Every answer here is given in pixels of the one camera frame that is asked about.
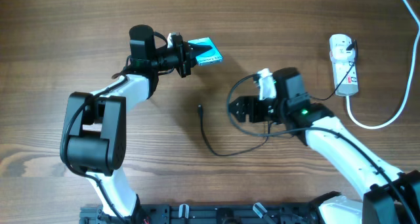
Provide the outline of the cyan screen smartphone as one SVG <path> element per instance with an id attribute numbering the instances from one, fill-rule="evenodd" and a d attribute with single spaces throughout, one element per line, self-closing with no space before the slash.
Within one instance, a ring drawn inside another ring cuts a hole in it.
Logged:
<path id="1" fill-rule="evenodd" d="M 198 45 L 210 45 L 213 48 L 212 50 L 195 57 L 198 66 L 207 66 L 210 64 L 221 63 L 223 61 L 223 56 L 216 48 L 210 37 L 203 37 L 188 41 L 188 44 L 191 43 Z"/>

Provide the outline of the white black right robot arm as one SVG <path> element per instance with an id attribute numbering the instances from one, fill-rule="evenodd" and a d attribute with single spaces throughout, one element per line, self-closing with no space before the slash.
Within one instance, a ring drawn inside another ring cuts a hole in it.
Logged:
<path id="1" fill-rule="evenodd" d="M 419 171 L 404 173 L 353 136 L 334 113 L 312 103 L 296 68 L 251 75 L 257 96 L 227 99 L 235 127 L 250 121 L 285 125 L 290 134 L 328 160 L 352 185 L 361 200 L 330 192 L 310 202 L 316 223 L 418 223 Z"/>

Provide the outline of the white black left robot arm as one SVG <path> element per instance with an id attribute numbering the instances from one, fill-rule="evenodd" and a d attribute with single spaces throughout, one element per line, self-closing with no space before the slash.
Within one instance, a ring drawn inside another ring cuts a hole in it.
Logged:
<path id="1" fill-rule="evenodd" d="M 69 96 L 60 142 L 62 162 L 94 187 L 105 223 L 151 222 L 122 168 L 128 111 L 154 94 L 160 76 L 177 71 L 184 78 L 196 65 L 222 60 L 208 37 L 184 41 L 178 33 L 165 37 L 147 25 L 129 30 L 129 45 L 114 83 Z"/>

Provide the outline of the white usb charger plug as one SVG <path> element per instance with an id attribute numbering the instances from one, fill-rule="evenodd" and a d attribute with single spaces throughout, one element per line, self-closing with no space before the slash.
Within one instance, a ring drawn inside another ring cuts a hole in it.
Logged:
<path id="1" fill-rule="evenodd" d="M 345 46 L 335 46 L 329 52 L 330 60 L 333 63 L 350 62 L 356 57 L 355 50 L 347 50 Z"/>

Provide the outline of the white power strip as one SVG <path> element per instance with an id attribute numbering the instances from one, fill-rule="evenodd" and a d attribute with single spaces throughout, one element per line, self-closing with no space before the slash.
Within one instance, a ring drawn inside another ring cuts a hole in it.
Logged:
<path id="1" fill-rule="evenodd" d="M 340 97 L 355 95 L 358 92 L 358 76 L 356 73 L 356 60 L 358 58 L 357 41 L 345 34 L 333 34 L 329 38 L 330 50 L 335 46 L 345 46 L 347 50 L 355 50 L 356 57 L 350 62 L 332 64 L 334 93 Z"/>

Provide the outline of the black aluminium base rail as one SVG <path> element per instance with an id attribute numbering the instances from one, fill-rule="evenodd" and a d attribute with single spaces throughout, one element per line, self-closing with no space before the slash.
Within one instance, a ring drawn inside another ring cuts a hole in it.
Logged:
<path id="1" fill-rule="evenodd" d="M 263 205 L 258 214 L 252 205 L 227 206 L 170 206 L 168 204 L 143 205 L 146 214 L 144 223 L 160 224 L 223 224 L 223 223 L 320 223 L 316 212 L 305 203 Z"/>

